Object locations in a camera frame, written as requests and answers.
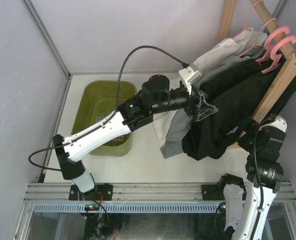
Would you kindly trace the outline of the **black shirt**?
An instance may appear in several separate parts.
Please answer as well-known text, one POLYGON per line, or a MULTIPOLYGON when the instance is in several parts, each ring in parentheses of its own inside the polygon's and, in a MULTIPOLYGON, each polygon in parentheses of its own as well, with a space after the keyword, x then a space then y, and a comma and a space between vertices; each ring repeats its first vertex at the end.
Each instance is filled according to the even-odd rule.
POLYGON ((182 140, 183 152, 197 161, 205 157, 220 158, 227 147, 237 141, 242 131, 252 127, 252 114, 215 113, 194 122, 182 140))
POLYGON ((249 116, 266 94, 284 62, 282 58, 276 69, 263 73, 272 65, 272 61, 258 63, 248 58, 204 79, 200 89, 208 95, 207 102, 218 108, 218 115, 249 116))

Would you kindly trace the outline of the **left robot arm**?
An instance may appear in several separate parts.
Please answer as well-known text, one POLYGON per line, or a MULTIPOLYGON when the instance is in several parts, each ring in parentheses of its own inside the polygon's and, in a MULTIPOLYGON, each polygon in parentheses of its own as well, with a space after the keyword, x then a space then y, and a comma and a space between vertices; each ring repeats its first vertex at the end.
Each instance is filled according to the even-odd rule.
POLYGON ((97 195, 95 180, 82 163, 82 158, 94 149, 152 123, 155 114, 183 109, 194 122, 199 122, 218 112, 196 86, 192 85, 191 90, 182 83, 177 89, 169 86, 166 76, 154 75, 142 84, 136 95, 101 121, 74 135, 57 134, 52 138, 63 178, 71 180, 82 197, 92 200, 97 195))

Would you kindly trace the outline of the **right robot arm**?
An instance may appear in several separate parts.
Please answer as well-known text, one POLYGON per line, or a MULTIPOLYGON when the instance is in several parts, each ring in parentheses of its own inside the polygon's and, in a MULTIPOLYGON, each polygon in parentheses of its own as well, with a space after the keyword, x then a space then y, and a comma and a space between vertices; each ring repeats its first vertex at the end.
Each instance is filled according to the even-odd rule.
POLYGON ((255 122, 237 141, 248 152, 245 170, 247 181, 232 174, 221 176, 218 195, 224 199, 216 209, 225 214, 222 230, 214 224, 219 240, 259 240, 262 238, 270 207, 283 178, 277 159, 286 137, 287 123, 277 114, 255 122))

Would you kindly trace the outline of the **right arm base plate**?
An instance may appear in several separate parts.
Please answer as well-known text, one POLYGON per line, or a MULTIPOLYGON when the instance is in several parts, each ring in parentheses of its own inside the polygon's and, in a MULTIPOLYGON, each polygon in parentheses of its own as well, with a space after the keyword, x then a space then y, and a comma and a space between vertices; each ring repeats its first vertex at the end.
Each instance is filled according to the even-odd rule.
POLYGON ((203 184, 201 193, 204 201, 220 201, 224 199, 222 191, 216 184, 203 184))

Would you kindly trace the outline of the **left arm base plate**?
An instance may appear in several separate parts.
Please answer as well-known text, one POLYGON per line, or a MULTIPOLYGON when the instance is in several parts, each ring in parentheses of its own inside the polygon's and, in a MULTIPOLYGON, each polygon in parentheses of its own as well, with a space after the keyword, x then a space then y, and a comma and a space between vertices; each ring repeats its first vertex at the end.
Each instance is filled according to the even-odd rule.
POLYGON ((111 184, 98 184, 97 189, 92 189, 86 193, 79 191, 78 187, 73 184, 70 187, 69 200, 77 201, 82 199, 91 199, 95 201, 111 201, 113 196, 113 186, 111 184))

